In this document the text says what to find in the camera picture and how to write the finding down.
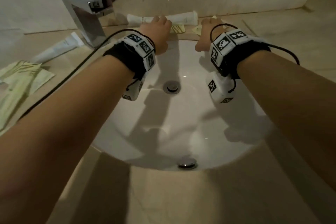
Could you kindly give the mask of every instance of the sink basin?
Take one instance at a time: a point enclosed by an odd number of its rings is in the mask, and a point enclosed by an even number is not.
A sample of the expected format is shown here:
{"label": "sink basin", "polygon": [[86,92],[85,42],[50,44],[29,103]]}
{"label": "sink basin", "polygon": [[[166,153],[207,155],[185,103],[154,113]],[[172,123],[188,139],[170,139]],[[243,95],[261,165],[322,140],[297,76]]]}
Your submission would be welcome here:
{"label": "sink basin", "polygon": [[[195,51],[195,44],[169,42],[138,99],[119,101],[95,138],[95,148],[160,170],[178,170],[176,163],[191,157],[199,170],[235,161],[267,136],[273,124],[241,80],[232,101],[212,101],[205,78],[215,68],[207,52]],[[163,90],[168,81],[180,83],[179,93]]]}

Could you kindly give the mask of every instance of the hand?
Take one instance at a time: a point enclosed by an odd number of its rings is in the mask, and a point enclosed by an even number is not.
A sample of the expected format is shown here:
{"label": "hand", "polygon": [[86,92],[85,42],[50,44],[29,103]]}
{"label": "hand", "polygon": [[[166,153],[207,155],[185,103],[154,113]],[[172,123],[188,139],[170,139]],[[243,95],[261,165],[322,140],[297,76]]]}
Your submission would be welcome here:
{"label": "hand", "polygon": [[171,21],[163,15],[160,18],[155,16],[149,24],[142,24],[139,31],[153,40],[156,48],[155,55],[160,55],[168,49],[167,40],[170,28]]}
{"label": "hand", "polygon": [[[198,40],[196,46],[195,46],[195,51],[197,52],[208,52],[210,50],[210,32],[212,29],[218,25],[223,23],[221,19],[217,18],[211,18],[211,19],[204,19],[201,24],[202,24],[202,31],[201,31],[201,37]],[[223,27],[217,27],[215,30],[212,32],[212,40],[215,40],[217,36],[220,34],[224,33]]]}

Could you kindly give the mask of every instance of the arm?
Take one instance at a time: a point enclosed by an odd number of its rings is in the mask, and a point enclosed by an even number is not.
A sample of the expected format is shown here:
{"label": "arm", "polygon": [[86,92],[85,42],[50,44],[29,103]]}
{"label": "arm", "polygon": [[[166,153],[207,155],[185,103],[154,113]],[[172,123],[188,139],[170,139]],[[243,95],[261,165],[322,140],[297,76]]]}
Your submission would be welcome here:
{"label": "arm", "polygon": [[[166,51],[171,22],[140,31]],[[0,137],[0,222],[44,223],[79,160],[134,73],[104,56],[67,82]]]}
{"label": "arm", "polygon": [[[221,22],[202,23],[196,51],[209,50],[208,35]],[[222,32],[218,27],[213,38]],[[336,190],[336,83],[268,51],[241,61],[237,72],[301,156]]]}

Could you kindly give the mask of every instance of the wrist-mounted device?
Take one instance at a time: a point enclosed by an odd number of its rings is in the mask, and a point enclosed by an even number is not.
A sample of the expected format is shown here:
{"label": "wrist-mounted device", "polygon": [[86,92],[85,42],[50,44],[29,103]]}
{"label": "wrist-mounted device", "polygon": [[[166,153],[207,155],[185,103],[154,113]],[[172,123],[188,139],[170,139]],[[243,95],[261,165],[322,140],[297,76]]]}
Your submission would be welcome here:
{"label": "wrist-mounted device", "polygon": [[103,56],[105,55],[116,57],[135,73],[131,84],[127,86],[122,95],[123,99],[135,101],[138,98],[147,73],[156,63],[153,41],[139,32],[133,32],[119,39]]}
{"label": "wrist-mounted device", "polygon": [[[212,32],[219,26],[230,26],[234,30],[222,33],[213,41]],[[210,40],[211,62],[218,73],[209,73],[206,83],[211,97],[216,103],[229,103],[234,98],[233,91],[236,88],[236,79],[240,79],[237,65],[257,51],[271,51],[270,47],[277,48],[289,53],[300,65],[300,61],[291,51],[269,44],[262,38],[247,35],[241,29],[228,23],[215,26],[210,33]]]}

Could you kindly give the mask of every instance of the person's left hand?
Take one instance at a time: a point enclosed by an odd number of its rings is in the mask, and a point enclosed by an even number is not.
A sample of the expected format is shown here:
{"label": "person's left hand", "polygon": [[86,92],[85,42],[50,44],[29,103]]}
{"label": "person's left hand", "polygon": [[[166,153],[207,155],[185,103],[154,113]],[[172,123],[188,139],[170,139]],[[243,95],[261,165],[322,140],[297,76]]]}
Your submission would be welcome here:
{"label": "person's left hand", "polygon": [[156,48],[155,55],[165,53],[168,49],[168,36],[171,28],[171,21],[165,16],[155,16],[151,23],[142,24],[139,32],[153,40]]}

